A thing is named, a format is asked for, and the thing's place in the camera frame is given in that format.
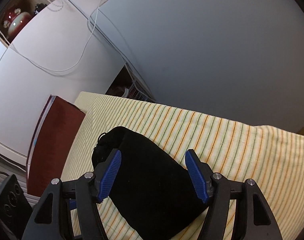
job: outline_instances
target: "yellow striped cloth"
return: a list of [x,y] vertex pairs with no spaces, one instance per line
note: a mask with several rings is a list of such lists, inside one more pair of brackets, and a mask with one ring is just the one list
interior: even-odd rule
[[[253,178],[266,197],[284,240],[294,240],[304,226],[304,136],[271,126],[249,126],[175,107],[81,92],[75,105],[86,113],[62,173],[62,180],[93,171],[91,155],[98,136],[124,126],[155,142],[185,168],[184,153],[194,149],[201,161],[228,179]],[[141,239],[110,198],[98,205],[108,238]],[[197,239],[206,211],[175,240]],[[224,239],[231,238],[235,201]],[[75,234],[80,234],[73,213]]]

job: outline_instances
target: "white cable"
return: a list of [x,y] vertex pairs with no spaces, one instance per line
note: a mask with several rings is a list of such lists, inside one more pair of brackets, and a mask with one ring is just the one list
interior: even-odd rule
[[[96,20],[97,20],[97,17],[98,17],[98,10],[99,10],[99,6],[96,8],[96,17],[95,17],[95,22],[94,22],[94,24],[96,24]],[[25,57],[24,55],[22,55],[22,54],[16,49],[16,47],[14,46],[14,44],[11,43],[11,45],[10,45],[9,47],[10,47],[12,50],[14,50],[16,53],[18,53],[20,56],[22,56],[23,58],[25,58],[26,60],[28,60],[31,64],[33,64],[33,65],[36,66],[37,68],[41,68],[41,69],[43,69],[43,70],[49,70],[49,71],[55,72],[55,73],[57,73],[57,72],[65,72],[65,71],[67,71],[67,70],[70,70],[70,69],[74,68],[74,67],[80,62],[80,60],[81,60],[81,58],[82,58],[82,56],[83,56],[83,54],[84,54],[85,48],[86,48],[86,46],[87,46],[87,44],[88,44],[90,38],[91,38],[92,35],[93,35],[94,30],[95,30],[95,25],[94,25],[93,30],[92,30],[92,32],[91,32],[91,34],[90,34],[90,36],[89,36],[89,38],[88,38],[88,40],[87,40],[85,46],[84,46],[84,49],[83,49],[83,51],[82,51],[82,54],[81,54],[79,60],[78,60],[73,66],[71,66],[71,67],[69,67],[69,68],[67,68],[67,69],[64,69],[64,70],[52,70],[52,69],[49,69],[49,68],[40,66],[39,64],[35,63],[33,60],[31,60],[31,59],[29,59],[28,57]]]
[[87,44],[88,44],[90,38],[92,37],[93,32],[94,32],[95,27],[96,27],[96,20],[97,20],[97,17],[98,17],[98,10],[99,10],[99,6],[100,6],[101,2],[102,2],[102,0],[100,0],[100,2],[99,2],[99,4],[98,4],[97,8],[95,9],[95,10],[96,10],[96,16],[95,16],[95,21],[94,21],[93,30],[92,30],[92,32],[91,32],[91,34],[90,34],[90,36],[89,36],[89,38],[88,38],[88,40],[87,40],[85,46],[84,46],[84,49],[83,49],[83,51],[82,51],[82,54],[81,54],[79,60],[78,60],[73,66],[71,66],[71,67],[69,67],[69,68],[67,68],[67,69],[64,69],[64,70],[52,70],[52,69],[49,69],[49,68],[40,66],[39,64],[37,64],[37,63],[34,62],[33,60],[31,60],[31,59],[29,59],[28,57],[25,57],[24,55],[22,55],[22,54],[16,49],[16,47],[14,46],[14,44],[10,44],[9,47],[10,47],[14,52],[16,52],[17,54],[19,54],[20,56],[22,56],[23,58],[25,58],[26,60],[28,60],[31,64],[33,64],[33,65],[36,66],[37,68],[40,68],[40,69],[44,70],[44,71],[45,71],[46,73],[48,73],[48,74],[51,74],[51,73],[49,73],[48,71],[51,71],[51,72],[54,72],[54,73],[62,73],[62,72],[68,71],[68,70],[74,68],[74,67],[80,62],[80,60],[81,60],[81,58],[82,58],[82,56],[83,56],[83,54],[84,54],[85,48],[86,48],[86,46],[87,46]]
[[0,31],[1,36],[4,38],[5,42],[10,45],[10,42],[7,40],[7,38],[4,36],[4,34],[2,33],[2,31]]

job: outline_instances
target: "black cable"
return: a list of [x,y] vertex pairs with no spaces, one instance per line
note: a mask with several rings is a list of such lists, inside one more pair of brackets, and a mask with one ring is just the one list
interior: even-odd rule
[[6,175],[6,176],[9,176],[9,174],[3,172],[3,171],[0,171],[0,174],[3,174],[3,175]]

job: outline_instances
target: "black velvet pouch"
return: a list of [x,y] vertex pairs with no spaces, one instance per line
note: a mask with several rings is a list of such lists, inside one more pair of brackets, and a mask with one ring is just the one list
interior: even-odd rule
[[98,139],[93,168],[113,148],[122,161],[109,197],[144,240],[168,240],[207,206],[197,197],[188,171],[143,135],[115,127]]

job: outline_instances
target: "black object on shelf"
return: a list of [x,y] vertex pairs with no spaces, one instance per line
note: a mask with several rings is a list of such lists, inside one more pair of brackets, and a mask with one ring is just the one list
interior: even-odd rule
[[34,16],[41,12],[47,5],[44,3],[37,3],[34,9]]

